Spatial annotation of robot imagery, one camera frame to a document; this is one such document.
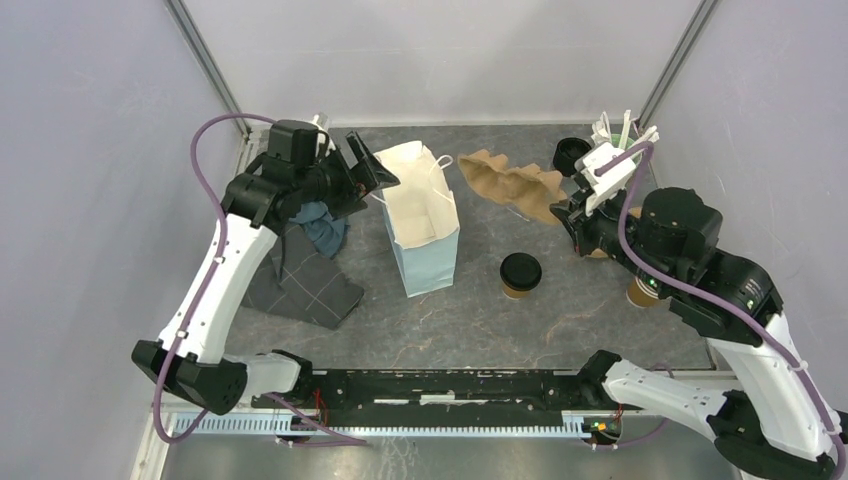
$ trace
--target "white wall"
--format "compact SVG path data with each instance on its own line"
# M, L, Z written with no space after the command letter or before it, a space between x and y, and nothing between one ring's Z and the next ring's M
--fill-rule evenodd
M222 113L162 2L0 4L0 478L127 478L152 385L130 361L214 229L194 130ZM222 189L240 137L212 130Z
M243 111L587 121L647 100L697 0L185 2Z
M848 3L721 2L653 120L662 186L724 213L776 281L817 384L848 409Z

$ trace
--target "gray floor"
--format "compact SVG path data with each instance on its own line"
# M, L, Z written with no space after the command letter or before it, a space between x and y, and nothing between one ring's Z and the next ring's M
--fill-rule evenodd
M628 418L624 439L658 422ZM288 449L258 436L194 435L168 450L167 480L729 480L734 469L705 438L671 424L655 439L592 453L575 439L369 438L366 447Z
M436 156L486 148L510 165L550 165L556 142L588 126L360 129L378 151L423 140ZM666 307L637 310L624 297L631 277L608 260L581 259L562 227L527 221L477 196L456 166L445 170L461 225L454 286L406 298L379 208L350 218L341 269L364 286L361 305L336 331L242 308L228 353L284 349L319 368L579 368L597 349L639 364L709 368L704 342ZM541 285L520 301L500 290L508 254L534 255Z

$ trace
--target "metal pole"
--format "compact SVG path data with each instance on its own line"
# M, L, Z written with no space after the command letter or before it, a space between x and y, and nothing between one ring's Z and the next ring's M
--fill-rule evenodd
M238 102L236 102L233 92L230 90L230 87L227 86L227 82L224 80L221 70L215 63L215 59L212 58L212 54L209 52L206 42L203 41L203 37L201 37L200 31L198 31L197 25L195 25L194 20L192 20L191 15L188 12L188 8L186 8L183 0L165 0L165 5L174 17L174 21L177 22L177 27L182 32L186 42L188 42L192 53L194 53L194 56L200 63L200 67L206 74L206 78L209 79L209 83L212 84L212 88L215 89L215 93L218 95L218 98L221 100L224 108L229 113L241 112L241 108L239 107ZM242 135L247 138L250 134L250 127L247 125L247 122L241 118L236 119L235 122L239 131L241 131Z
M651 117L656 113L660 102L663 97L665 97L665 94L668 92L668 89L671 87L674 79L677 77L680 67L683 65L686 57L689 56L692 46L698 39L704 25L707 23L707 20L709 20L710 16L712 16L718 3L719 0L701 0L701 3L695 10L695 14L692 15L692 19L689 21L689 25L686 26L683 36L680 37L680 41L677 43L674 53L672 53L671 58L668 59L668 63L666 64L665 69L663 69L662 75L660 75L659 80L657 80L656 85L654 85L654 89L648 96L645 106L642 107L639 119L637 120L637 125L639 125L639 127L644 128L650 125Z

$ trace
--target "black cup lid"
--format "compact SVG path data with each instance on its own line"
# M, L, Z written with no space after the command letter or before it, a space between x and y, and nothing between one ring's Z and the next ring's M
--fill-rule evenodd
M557 143L554 152L553 167L559 170L565 177L571 177L577 173L574 162L580 160L583 155L592 150L592 145L586 140L577 137L567 137Z
M532 290L542 281L542 266L527 253L510 254L501 263L501 280L519 292Z

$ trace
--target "paper bag handle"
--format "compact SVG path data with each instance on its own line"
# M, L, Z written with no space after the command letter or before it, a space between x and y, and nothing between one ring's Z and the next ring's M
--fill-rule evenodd
M444 159L448 159L448 162L445 163L444 165L442 165L442 160L444 160ZM435 162L433 162L433 165L430 165L430 170L427 170L427 180L428 181L430 181L430 174L433 173L433 169L436 168L436 165L438 165L440 169L444 170L444 169L448 168L449 166L453 165L453 157L451 157L450 155L442 155ZM436 190L436 187L433 187L432 182L430 183L430 187L433 189L433 193L435 193L436 195L438 195L438 196L444 198L445 200L456 205L456 202L454 202L454 200L452 198L450 198L447 195L445 195L444 193ZM374 195L373 193L369 193L368 196L373 198L374 200L377 200L378 202L382 203L383 205L386 205L386 206L389 205L388 203L386 203L385 200L378 197L377 195Z
M444 160L446 158L448 159L448 163L442 165L442 160ZM433 162L432 165L430 165L430 170L427 170L427 181L430 182L430 188L433 189L433 193L435 193L436 195L438 195L438 196L444 198L445 200L451 202L452 204L456 205L456 202L454 202L454 200L452 198L450 198L449 196L445 195L444 193L436 190L436 187L433 186L433 183L430 180L430 174L433 173L433 169L436 168L437 165L440 169L444 170L444 169L450 167L451 165L453 165L453 157L451 157L450 155L442 155L441 157L436 159L436 161Z

